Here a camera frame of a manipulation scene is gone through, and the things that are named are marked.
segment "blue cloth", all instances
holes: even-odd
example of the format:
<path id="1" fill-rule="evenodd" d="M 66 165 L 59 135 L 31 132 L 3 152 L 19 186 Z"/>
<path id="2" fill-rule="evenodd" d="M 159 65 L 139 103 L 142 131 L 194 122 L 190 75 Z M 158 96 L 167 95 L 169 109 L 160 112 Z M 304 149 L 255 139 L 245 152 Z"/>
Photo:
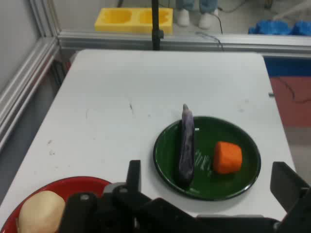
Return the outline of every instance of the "blue cloth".
<path id="1" fill-rule="evenodd" d="M 311 22 L 297 22 L 292 30 L 292 35 L 311 35 Z"/>
<path id="2" fill-rule="evenodd" d="M 297 22 L 293 29 L 282 21 L 260 21 L 256 27 L 249 28 L 248 34 L 264 35 L 311 35 L 311 22 Z"/>
<path id="3" fill-rule="evenodd" d="M 193 9 L 195 0 L 176 0 L 177 9 L 186 9 L 191 11 Z M 200 0 L 200 12 L 213 13 L 218 7 L 218 0 Z"/>
<path id="4" fill-rule="evenodd" d="M 255 28 L 249 28 L 249 34 L 290 35 L 292 30 L 282 21 L 260 21 Z"/>

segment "green plate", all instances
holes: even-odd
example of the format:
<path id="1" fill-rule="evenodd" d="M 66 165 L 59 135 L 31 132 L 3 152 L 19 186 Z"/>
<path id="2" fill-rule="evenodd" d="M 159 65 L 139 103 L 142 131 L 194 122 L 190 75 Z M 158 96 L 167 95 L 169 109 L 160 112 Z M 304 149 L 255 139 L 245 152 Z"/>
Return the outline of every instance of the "green plate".
<path id="1" fill-rule="evenodd" d="M 160 176 L 177 191 L 200 200 L 225 200 L 236 197 L 256 181 L 261 167 L 255 142 L 241 128 L 221 119 L 197 116 L 195 125 L 194 178 L 187 189 L 174 180 L 181 141 L 181 120 L 171 124 L 158 137 L 154 163 Z M 220 175 L 212 170 L 214 147 L 218 141 L 231 142 L 242 149 L 243 162 L 237 173 Z"/>

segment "yellow foam tray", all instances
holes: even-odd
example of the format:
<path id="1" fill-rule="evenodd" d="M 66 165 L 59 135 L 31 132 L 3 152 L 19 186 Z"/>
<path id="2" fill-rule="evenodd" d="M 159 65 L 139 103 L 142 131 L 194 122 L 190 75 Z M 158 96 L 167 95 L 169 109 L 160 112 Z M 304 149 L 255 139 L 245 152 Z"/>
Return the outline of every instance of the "yellow foam tray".
<path id="1" fill-rule="evenodd" d="M 164 34 L 173 33 L 173 9 L 159 8 L 159 24 Z M 151 33 L 151 8 L 103 8 L 95 22 L 98 32 Z"/>

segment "white shoe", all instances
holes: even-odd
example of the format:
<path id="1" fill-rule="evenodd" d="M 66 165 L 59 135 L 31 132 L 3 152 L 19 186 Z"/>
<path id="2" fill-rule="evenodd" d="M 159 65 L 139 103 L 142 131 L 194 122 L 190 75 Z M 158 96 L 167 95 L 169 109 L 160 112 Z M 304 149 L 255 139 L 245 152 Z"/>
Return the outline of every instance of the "white shoe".
<path id="1" fill-rule="evenodd" d="M 218 9 L 214 11 L 214 15 L 218 16 Z M 215 16 L 213 16 L 211 13 L 204 13 L 201 14 L 201 18 L 199 21 L 199 28 L 201 29 L 209 29 L 212 25 L 213 19 Z"/>
<path id="2" fill-rule="evenodd" d="M 182 9 L 178 12 L 177 24 L 180 27 L 187 27 L 190 25 L 189 11 Z"/>

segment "blue object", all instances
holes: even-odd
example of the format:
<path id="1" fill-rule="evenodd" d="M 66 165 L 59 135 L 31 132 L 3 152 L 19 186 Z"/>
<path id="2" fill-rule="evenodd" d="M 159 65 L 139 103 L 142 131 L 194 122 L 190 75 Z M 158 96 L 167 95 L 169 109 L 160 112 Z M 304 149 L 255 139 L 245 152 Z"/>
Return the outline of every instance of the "blue object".
<path id="1" fill-rule="evenodd" d="M 288 24 L 283 21 L 267 21 L 263 20 L 257 23 L 255 28 L 250 28 L 249 34 L 265 34 L 265 35 L 290 35 L 292 30 Z"/>
<path id="2" fill-rule="evenodd" d="M 265 57 L 269 76 L 311 76 L 311 59 Z"/>
<path id="3" fill-rule="evenodd" d="M 297 22 L 292 30 L 292 35 L 311 35 L 311 22 Z"/>

